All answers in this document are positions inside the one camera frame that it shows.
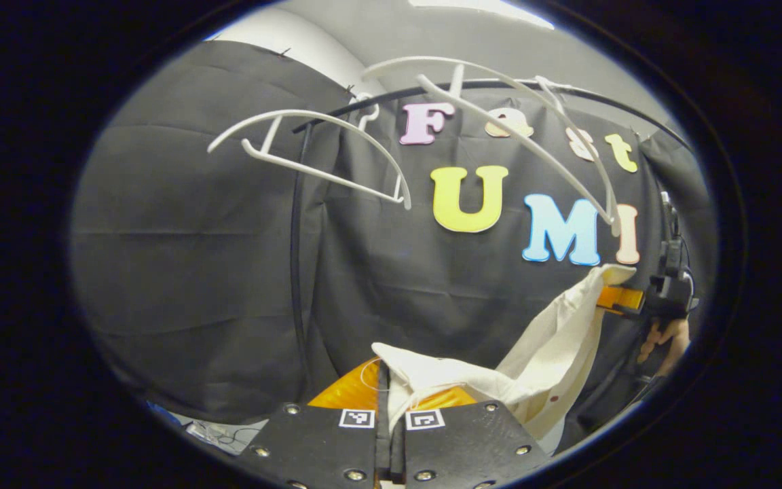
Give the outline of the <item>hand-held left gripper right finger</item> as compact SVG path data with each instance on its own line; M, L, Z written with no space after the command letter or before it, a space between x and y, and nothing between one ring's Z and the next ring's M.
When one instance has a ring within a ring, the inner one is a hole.
M444 407L406 404L394 424L394 488L503 488L549 461L515 415L495 399Z

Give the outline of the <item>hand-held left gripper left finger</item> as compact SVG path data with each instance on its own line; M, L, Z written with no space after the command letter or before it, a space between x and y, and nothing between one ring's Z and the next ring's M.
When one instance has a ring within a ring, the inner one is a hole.
M379 488L390 467L389 375L358 365L307 403L283 403L238 465L276 488Z

